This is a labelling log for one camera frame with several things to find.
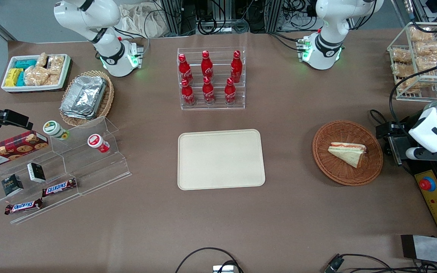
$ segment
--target aluminum foil container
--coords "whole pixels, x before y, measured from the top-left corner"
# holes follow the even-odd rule
[[[63,114],[72,118],[95,118],[106,85],[106,80],[101,77],[77,77],[70,86],[60,110]]]

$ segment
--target walkers cookie box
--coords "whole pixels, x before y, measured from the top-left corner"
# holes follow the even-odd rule
[[[47,138],[35,131],[27,131],[21,135],[8,138],[0,142],[0,165],[44,147],[48,147]]]

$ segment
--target red emergency stop button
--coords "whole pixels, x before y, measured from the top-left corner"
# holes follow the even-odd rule
[[[434,191],[436,190],[436,183],[434,183],[434,180],[429,176],[424,176],[419,181],[419,187],[422,188],[423,190]]]

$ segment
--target white cloth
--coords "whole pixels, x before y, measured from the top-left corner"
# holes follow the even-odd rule
[[[148,38],[158,38],[168,33],[164,11],[156,11],[148,16],[151,11],[161,9],[158,5],[154,2],[141,2],[133,5],[121,4],[119,10],[123,31],[138,33]],[[144,20],[147,16],[146,31],[144,31]]]

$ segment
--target snickers bar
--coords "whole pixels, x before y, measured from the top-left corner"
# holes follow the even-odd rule
[[[77,186],[77,181],[76,181],[75,178],[72,178],[71,180],[65,181],[64,183],[60,183],[58,185],[54,185],[53,187],[44,188],[42,190],[41,197],[45,197],[45,196],[47,196],[49,194],[65,190],[67,188],[73,188],[73,187],[76,187],[76,186]]]
[[[26,202],[22,204],[14,204],[14,205],[7,205],[5,209],[5,214],[11,214],[18,211],[26,211],[26,210],[33,210],[33,209],[41,209],[42,208],[43,201],[41,198],[38,200],[32,201],[32,202]]]

